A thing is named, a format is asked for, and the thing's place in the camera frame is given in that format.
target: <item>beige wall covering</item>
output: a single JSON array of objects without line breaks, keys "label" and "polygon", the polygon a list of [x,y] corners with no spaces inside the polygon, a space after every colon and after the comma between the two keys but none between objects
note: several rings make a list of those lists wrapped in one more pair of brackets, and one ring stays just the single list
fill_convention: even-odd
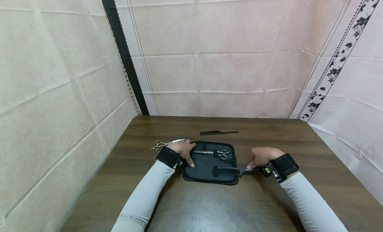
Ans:
[{"label": "beige wall covering", "polygon": [[377,2],[350,4],[292,118],[307,121],[383,204],[383,3]]},{"label": "beige wall covering", "polygon": [[0,0],[0,231],[57,231],[136,115],[101,0]]},{"label": "beige wall covering", "polygon": [[115,1],[151,114],[287,118],[350,0]]}]

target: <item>wooden table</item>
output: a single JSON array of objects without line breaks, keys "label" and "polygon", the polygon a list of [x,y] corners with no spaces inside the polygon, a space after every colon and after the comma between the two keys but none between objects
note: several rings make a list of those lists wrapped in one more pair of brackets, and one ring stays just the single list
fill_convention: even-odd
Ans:
[{"label": "wooden table", "polygon": [[[200,131],[239,131],[199,136]],[[154,163],[156,140],[232,144],[237,165],[252,147],[290,153],[349,231],[382,231],[383,208],[317,134],[295,119],[139,116],[133,119],[61,231],[110,231],[126,200]],[[303,231],[285,191],[273,179],[245,174],[234,186],[189,182],[177,171],[164,187],[147,231]]]}]

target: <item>black scissor case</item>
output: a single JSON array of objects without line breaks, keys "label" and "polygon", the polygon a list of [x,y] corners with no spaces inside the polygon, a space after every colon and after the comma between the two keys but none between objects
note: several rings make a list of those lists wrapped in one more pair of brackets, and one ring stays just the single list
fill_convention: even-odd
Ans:
[{"label": "black scissor case", "polygon": [[[237,167],[237,159],[235,158],[234,147],[230,144],[219,142],[196,141],[196,146],[191,151],[191,158],[194,161],[195,167],[192,168],[184,163],[182,177],[188,181],[209,182],[216,184],[237,184],[238,176],[218,176],[212,175],[212,168],[217,167]],[[222,160],[217,151],[231,151],[226,154],[227,159]],[[199,154],[194,151],[213,151],[214,154]]]}]

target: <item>hair cutting scissors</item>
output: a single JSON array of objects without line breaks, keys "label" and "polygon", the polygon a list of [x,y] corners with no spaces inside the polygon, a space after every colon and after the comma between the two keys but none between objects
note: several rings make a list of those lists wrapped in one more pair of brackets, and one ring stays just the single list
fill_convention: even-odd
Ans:
[{"label": "hair cutting scissors", "polygon": [[178,140],[175,140],[175,141],[171,141],[171,142],[162,142],[162,141],[156,141],[154,142],[154,144],[156,144],[156,146],[154,146],[152,149],[150,149],[150,151],[158,151],[159,149],[161,149],[161,147],[164,147],[166,145],[169,145],[170,143],[174,143],[174,142],[180,142],[180,141],[184,141],[185,139],[178,139]]},{"label": "hair cutting scissors", "polygon": [[[217,156],[221,158],[223,161],[227,159],[226,154],[229,154],[231,151],[227,151],[225,149],[221,151],[217,151]],[[214,154],[214,151],[194,151],[194,153],[199,153],[199,154]]]}]

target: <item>floral border pattern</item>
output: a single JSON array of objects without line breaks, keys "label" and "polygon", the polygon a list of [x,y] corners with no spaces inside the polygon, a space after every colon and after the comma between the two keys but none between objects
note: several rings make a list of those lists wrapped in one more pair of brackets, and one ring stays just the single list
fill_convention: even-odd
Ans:
[{"label": "floral border pattern", "polygon": [[348,56],[366,27],[368,20],[370,20],[370,17],[379,1],[380,0],[361,1],[334,54],[324,69],[312,93],[307,98],[305,104],[298,113],[297,119],[308,121],[318,109],[328,91],[330,91],[336,78],[342,71]]}]

